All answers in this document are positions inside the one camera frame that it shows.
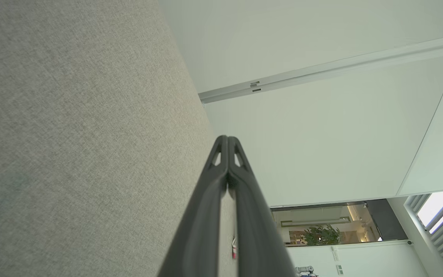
wall switch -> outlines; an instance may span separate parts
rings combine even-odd
[[[339,261],[339,255],[337,251],[333,251],[333,256],[335,261]]]
[[[336,265],[336,268],[338,269],[338,275],[344,275],[343,267],[341,265]]]

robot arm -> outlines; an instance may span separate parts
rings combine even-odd
[[[295,267],[295,271],[297,272],[297,276],[307,276],[307,277],[317,277],[313,272],[313,266],[308,267]]]

green plant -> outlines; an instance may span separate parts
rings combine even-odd
[[[334,229],[328,224],[326,227],[317,226],[306,229],[304,238],[307,245],[339,244],[341,234],[338,228]]]

gray fabric wall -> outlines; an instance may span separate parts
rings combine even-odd
[[[213,142],[156,2],[0,0],[0,276],[155,275]]]

ceiling track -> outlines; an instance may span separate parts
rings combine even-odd
[[[443,38],[313,65],[224,88],[199,93],[202,103],[216,102],[264,91],[338,77],[350,72],[399,65],[443,56]]]

